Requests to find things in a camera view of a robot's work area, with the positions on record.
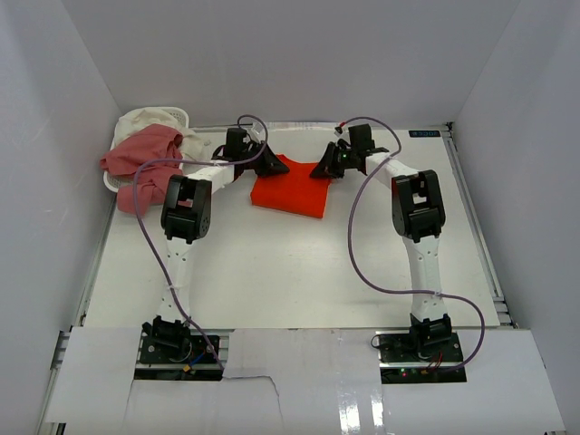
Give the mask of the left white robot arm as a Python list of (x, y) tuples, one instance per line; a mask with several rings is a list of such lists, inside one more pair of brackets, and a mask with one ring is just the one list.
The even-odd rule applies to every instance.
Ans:
[(173, 363), (185, 362), (194, 354), (191, 341), (194, 326), (189, 322), (193, 250), (195, 242), (208, 233), (212, 195), (247, 170), (262, 178), (289, 172), (266, 144), (266, 139), (260, 137), (265, 133), (257, 125), (248, 130), (230, 128), (226, 143), (214, 151), (210, 165), (169, 179), (160, 217), (166, 238), (164, 266), (169, 283), (161, 297), (157, 316), (144, 330)]

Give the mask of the pink t-shirt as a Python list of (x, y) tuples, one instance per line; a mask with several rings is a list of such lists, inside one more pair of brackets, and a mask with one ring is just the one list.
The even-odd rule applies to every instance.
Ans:
[(150, 160), (174, 159), (152, 163), (137, 177), (137, 201), (140, 214), (150, 206), (164, 202), (169, 179), (181, 175), (178, 160), (183, 136), (177, 130), (161, 124), (151, 124), (122, 141), (114, 150), (105, 153), (100, 168), (111, 176), (134, 180), (138, 168)]

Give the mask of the orange t-shirt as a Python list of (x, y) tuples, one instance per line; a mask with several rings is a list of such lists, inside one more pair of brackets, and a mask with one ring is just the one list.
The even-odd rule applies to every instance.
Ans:
[(257, 178), (250, 193), (252, 205), (310, 218), (323, 218), (332, 181), (310, 177), (315, 163), (297, 162), (284, 154), (278, 154), (277, 157), (289, 168), (289, 172)]

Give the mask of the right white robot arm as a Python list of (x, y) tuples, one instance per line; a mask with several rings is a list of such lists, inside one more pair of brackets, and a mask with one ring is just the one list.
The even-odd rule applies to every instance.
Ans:
[(446, 214), (435, 171), (419, 171), (397, 160), (401, 140), (390, 151), (375, 145), (372, 127), (359, 124), (335, 128), (336, 141), (327, 144), (310, 173), (312, 179), (341, 179), (356, 169), (365, 182), (378, 180), (391, 192), (391, 216), (409, 260), (412, 296), (409, 348), (418, 360), (427, 362), (439, 354), (451, 336), (451, 321), (443, 302), (439, 266), (439, 242)]

